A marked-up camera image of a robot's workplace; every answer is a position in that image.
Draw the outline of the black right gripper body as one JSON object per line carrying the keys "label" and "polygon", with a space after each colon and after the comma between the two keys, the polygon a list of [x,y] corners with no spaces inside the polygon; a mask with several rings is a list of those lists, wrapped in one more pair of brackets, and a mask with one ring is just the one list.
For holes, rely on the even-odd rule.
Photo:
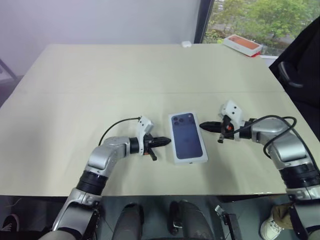
{"label": "black right gripper body", "polygon": [[220,122],[220,135],[218,137],[217,142],[220,144],[224,143],[224,140],[234,140],[235,139],[235,128],[234,125],[231,123],[231,118],[227,115],[224,115],[221,122]]}

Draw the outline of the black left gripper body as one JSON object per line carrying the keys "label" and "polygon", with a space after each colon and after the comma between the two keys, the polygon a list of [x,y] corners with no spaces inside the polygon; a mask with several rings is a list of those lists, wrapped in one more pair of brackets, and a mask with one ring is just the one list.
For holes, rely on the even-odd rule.
{"label": "black left gripper body", "polygon": [[153,151],[154,145],[155,138],[152,135],[145,135],[143,137],[143,154],[150,155],[151,159],[156,161],[158,158]]}

